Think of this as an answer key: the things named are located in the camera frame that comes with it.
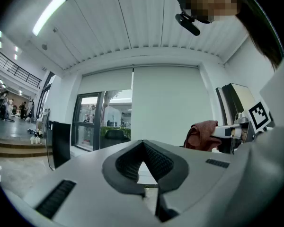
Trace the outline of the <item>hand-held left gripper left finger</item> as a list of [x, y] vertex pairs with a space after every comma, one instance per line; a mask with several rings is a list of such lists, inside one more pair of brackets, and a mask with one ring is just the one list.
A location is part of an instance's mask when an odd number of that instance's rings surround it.
[[53, 216], [65, 227], [158, 227], [161, 222], [151, 213], [141, 196], [121, 194], [104, 179], [104, 160], [128, 147], [131, 142], [74, 157], [38, 181], [24, 196], [32, 208], [62, 180], [76, 185]]

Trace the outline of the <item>cluster of white bottles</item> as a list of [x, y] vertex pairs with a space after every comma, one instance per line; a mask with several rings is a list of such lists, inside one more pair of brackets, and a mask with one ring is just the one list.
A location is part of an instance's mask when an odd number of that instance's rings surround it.
[[41, 144], [41, 138], [43, 137], [43, 132], [40, 129], [28, 129], [28, 133], [32, 136], [30, 137], [31, 144]]

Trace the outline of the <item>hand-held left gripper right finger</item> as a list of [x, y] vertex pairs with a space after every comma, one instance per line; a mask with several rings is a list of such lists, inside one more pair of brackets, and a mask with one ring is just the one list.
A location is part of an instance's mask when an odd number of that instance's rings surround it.
[[152, 214], [156, 214], [158, 206], [171, 211], [167, 218], [182, 214], [197, 204], [222, 177], [232, 159], [229, 154], [186, 149], [155, 140], [146, 143], [163, 149], [164, 154], [172, 159], [168, 164], [173, 173], [169, 186], [176, 188], [164, 194], [159, 192], [161, 185], [150, 168], [145, 163], [142, 165], [142, 183], [150, 184], [150, 187], [145, 187], [144, 202]]

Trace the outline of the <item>person's right forearm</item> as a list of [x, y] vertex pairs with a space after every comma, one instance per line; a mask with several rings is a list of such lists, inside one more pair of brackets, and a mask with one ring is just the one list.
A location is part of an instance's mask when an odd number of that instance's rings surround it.
[[276, 126], [284, 126], [284, 58], [273, 77], [260, 91]]

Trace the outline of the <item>wide white roller blind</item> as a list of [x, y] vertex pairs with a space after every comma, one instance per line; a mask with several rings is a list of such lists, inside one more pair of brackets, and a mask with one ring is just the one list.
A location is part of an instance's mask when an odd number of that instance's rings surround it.
[[182, 146], [191, 126], [213, 119], [198, 69], [149, 66], [134, 69], [131, 139]]

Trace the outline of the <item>long ceiling light tube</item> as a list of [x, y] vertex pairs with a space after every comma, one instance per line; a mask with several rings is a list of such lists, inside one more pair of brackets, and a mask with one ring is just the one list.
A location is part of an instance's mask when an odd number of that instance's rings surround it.
[[37, 22], [35, 23], [32, 33], [38, 36], [43, 26], [46, 24], [48, 19], [54, 14], [54, 12], [66, 2], [67, 0], [52, 0], [47, 7], [44, 9]]

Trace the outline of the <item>red-brown cloth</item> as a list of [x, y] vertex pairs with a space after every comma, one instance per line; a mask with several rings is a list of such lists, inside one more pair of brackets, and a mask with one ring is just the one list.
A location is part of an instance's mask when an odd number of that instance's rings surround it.
[[213, 148], [217, 148], [222, 141], [212, 136], [216, 126], [218, 122], [212, 120], [193, 124], [187, 133], [183, 147], [199, 151], [212, 151]]

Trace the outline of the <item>large black screen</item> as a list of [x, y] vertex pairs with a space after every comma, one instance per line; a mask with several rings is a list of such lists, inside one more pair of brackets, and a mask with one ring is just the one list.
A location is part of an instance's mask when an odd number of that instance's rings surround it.
[[45, 146], [48, 164], [53, 171], [71, 158], [70, 135], [70, 124], [48, 121]]

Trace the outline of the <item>narrow white roller blind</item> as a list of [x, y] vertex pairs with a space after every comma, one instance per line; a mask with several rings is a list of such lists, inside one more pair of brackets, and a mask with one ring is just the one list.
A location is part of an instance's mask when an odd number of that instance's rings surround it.
[[132, 68], [127, 68], [84, 76], [80, 83], [78, 95], [131, 89], [132, 72]]

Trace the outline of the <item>dark leaning boards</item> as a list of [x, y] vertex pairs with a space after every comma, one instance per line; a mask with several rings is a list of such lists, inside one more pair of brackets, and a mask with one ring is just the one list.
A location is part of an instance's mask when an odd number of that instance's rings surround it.
[[230, 83], [216, 88], [216, 94], [222, 113], [222, 125], [232, 125], [237, 113], [253, 106], [256, 101], [246, 86]]

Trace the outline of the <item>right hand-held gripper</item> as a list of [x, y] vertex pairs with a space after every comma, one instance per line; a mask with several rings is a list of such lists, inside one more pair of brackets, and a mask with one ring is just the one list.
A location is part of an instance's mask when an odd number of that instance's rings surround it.
[[243, 143], [252, 142], [255, 138], [267, 131], [271, 122], [271, 115], [264, 101], [257, 102], [251, 108], [237, 113], [233, 125], [216, 126], [211, 136], [222, 141], [218, 151], [233, 154]]

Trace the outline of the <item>wooden step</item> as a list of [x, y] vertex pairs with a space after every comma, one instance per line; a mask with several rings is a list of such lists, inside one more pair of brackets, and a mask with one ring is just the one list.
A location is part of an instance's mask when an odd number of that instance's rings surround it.
[[26, 158], [47, 156], [43, 144], [27, 144], [21, 141], [0, 140], [0, 157]]

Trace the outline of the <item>black balcony railing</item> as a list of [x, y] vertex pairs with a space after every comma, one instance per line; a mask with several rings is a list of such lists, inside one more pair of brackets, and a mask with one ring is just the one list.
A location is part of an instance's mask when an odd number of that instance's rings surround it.
[[38, 88], [41, 79], [35, 77], [25, 69], [21, 68], [14, 62], [12, 62], [8, 57], [0, 52], [0, 68], [6, 71], [8, 74], [15, 76], [20, 81], [26, 82], [32, 87]]

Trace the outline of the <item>dark window frame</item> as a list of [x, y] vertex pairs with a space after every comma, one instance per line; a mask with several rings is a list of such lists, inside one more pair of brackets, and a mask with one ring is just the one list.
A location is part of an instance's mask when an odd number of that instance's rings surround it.
[[71, 144], [85, 151], [102, 148], [108, 130], [122, 130], [131, 139], [131, 89], [77, 96], [72, 120]]

